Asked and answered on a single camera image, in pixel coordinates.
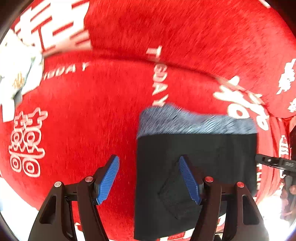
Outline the person's right hand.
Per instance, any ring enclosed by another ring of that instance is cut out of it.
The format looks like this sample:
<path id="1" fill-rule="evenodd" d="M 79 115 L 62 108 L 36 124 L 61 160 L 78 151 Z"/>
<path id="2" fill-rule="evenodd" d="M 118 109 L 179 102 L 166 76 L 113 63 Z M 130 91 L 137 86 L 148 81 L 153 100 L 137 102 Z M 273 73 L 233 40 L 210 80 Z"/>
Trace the person's right hand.
<path id="1" fill-rule="evenodd" d="M 287 221 L 290 225 L 295 221 L 295 185 L 282 188 L 280 195 L 282 202 L 282 210 L 280 218 Z"/>

